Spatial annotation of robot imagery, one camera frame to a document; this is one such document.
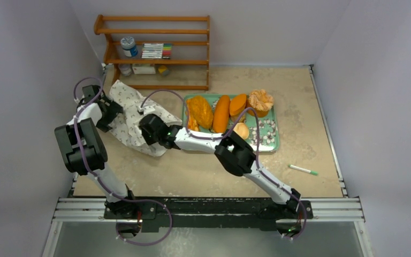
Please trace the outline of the pale yellow fake bun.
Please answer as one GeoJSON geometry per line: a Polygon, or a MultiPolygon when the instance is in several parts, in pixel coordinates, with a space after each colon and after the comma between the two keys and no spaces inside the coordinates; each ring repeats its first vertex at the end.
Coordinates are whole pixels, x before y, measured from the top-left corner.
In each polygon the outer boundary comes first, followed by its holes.
{"type": "Polygon", "coordinates": [[[233,128],[233,131],[239,135],[242,139],[246,140],[249,138],[249,128],[245,123],[239,122],[233,128]]]}

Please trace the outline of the orange braided fake bread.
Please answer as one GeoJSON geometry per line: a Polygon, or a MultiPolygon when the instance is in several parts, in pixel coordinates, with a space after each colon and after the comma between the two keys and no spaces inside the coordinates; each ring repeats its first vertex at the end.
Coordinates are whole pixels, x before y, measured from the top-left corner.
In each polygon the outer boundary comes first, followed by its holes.
{"type": "Polygon", "coordinates": [[[193,117],[191,113],[188,115],[187,127],[189,130],[192,130],[192,131],[198,131],[198,132],[200,131],[199,124],[197,123],[197,120],[193,117]]]}

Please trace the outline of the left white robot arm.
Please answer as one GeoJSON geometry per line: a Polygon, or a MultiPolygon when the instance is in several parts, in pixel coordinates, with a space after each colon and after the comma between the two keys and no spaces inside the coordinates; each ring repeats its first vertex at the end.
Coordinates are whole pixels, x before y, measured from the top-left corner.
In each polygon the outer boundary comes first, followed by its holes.
{"type": "Polygon", "coordinates": [[[98,85],[85,86],[82,92],[72,120],[54,130],[64,165],[69,172],[92,180],[105,194],[107,208],[131,219],[138,213],[138,204],[132,191],[107,164],[108,153],[99,135],[99,131],[111,130],[110,124],[123,108],[98,85]]]}

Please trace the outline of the small brown fake bread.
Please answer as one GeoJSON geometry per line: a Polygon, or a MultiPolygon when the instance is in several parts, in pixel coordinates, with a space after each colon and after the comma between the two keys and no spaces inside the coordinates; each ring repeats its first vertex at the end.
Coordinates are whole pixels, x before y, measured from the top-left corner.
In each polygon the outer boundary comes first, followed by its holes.
{"type": "Polygon", "coordinates": [[[243,123],[246,119],[246,115],[242,115],[241,117],[239,115],[231,116],[230,120],[235,123],[243,123]]]}

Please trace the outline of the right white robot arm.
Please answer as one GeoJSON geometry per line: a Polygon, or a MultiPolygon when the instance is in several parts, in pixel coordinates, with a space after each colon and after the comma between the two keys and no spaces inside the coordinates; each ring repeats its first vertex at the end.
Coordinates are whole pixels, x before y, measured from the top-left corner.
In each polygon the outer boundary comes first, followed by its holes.
{"type": "Polygon", "coordinates": [[[167,125],[155,114],[144,116],[139,129],[148,145],[214,154],[228,173],[251,180],[267,193],[284,217],[291,218],[304,207],[301,194],[271,174],[253,148],[234,131],[227,130],[224,134],[189,131],[181,125],[167,125]]]}

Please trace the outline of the white patterned paper bag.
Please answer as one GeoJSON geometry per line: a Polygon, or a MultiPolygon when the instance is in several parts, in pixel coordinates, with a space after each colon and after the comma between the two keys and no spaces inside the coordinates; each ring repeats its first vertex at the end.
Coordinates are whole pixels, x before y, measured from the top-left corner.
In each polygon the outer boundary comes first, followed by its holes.
{"type": "Polygon", "coordinates": [[[145,142],[142,132],[138,128],[142,116],[138,114],[137,106],[153,104],[156,109],[153,114],[161,117],[167,125],[180,125],[181,120],[157,102],[151,99],[146,100],[136,89],[129,87],[119,80],[111,86],[109,96],[122,106],[124,111],[123,114],[119,114],[111,123],[112,130],[110,130],[110,133],[129,148],[150,156],[162,156],[167,151],[166,148],[159,144],[149,146],[145,142]]]}

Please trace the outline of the orange oval fake bread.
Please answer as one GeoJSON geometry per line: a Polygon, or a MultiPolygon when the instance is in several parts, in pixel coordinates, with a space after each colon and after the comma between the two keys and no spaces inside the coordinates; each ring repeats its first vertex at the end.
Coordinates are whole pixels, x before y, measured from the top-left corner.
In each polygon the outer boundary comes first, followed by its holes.
{"type": "Polygon", "coordinates": [[[247,95],[246,94],[239,94],[235,96],[229,106],[229,114],[230,116],[238,116],[244,110],[247,103],[247,95]]]}

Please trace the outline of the long orange fake baguette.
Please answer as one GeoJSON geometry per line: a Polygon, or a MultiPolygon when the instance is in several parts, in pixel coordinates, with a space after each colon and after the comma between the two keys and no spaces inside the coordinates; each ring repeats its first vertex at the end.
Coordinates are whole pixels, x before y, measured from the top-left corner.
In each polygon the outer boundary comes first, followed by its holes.
{"type": "Polygon", "coordinates": [[[215,106],[212,129],[216,133],[224,133],[227,129],[229,123],[230,101],[228,95],[222,95],[215,106]]]}

